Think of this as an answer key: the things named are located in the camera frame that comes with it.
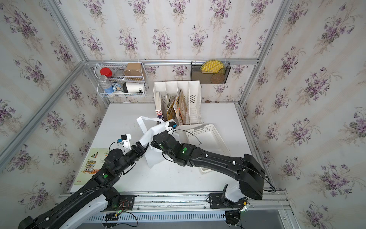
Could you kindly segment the white insulated delivery bag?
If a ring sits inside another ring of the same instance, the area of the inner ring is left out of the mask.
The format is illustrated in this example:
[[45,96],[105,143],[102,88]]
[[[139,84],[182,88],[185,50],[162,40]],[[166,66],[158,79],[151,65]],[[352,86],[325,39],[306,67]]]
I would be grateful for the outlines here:
[[[147,129],[145,121],[160,122],[157,126]],[[181,143],[179,138],[175,138],[172,134],[173,130],[177,127],[177,124],[171,119],[169,121],[162,121],[158,118],[148,118],[140,116],[137,118],[137,122],[143,132],[143,136],[138,141],[145,149],[144,158],[149,168],[153,168],[164,160],[169,160],[172,163],[176,163],[174,153],[177,152]]]

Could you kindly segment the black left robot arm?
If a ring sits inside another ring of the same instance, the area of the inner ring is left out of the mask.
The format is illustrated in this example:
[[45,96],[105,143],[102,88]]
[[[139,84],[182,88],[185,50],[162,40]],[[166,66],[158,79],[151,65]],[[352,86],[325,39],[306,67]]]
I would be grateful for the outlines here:
[[113,187],[122,175],[134,167],[148,149],[136,142],[127,153],[113,149],[104,159],[102,168],[78,191],[44,214],[23,219],[19,229],[66,229],[76,228],[91,215],[105,209],[108,202],[118,199],[119,192]]

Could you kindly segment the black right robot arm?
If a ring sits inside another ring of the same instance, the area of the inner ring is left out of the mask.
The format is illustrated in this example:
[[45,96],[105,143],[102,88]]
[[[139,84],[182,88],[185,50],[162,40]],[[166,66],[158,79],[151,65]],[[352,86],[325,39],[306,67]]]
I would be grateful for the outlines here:
[[210,169],[239,182],[241,193],[254,200],[262,200],[266,172],[249,154],[243,157],[224,156],[192,144],[179,143],[168,131],[153,136],[152,146],[179,166]]

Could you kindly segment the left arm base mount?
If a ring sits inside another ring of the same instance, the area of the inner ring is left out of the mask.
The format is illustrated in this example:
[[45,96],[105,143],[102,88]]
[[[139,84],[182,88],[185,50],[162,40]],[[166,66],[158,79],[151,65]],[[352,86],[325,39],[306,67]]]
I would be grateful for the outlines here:
[[119,196],[107,200],[107,197],[101,195],[88,201],[77,213],[68,219],[60,229],[76,229],[85,223],[89,218],[100,212],[120,212],[123,210],[132,210],[135,201],[135,195],[127,193],[119,193]]

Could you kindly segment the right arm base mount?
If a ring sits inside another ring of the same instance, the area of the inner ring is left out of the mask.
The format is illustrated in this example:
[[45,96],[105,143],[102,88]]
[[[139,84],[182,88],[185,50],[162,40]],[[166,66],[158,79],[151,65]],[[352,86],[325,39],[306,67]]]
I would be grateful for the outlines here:
[[239,182],[226,184],[221,193],[210,193],[206,202],[211,209],[242,210],[248,204],[248,198],[241,192]]

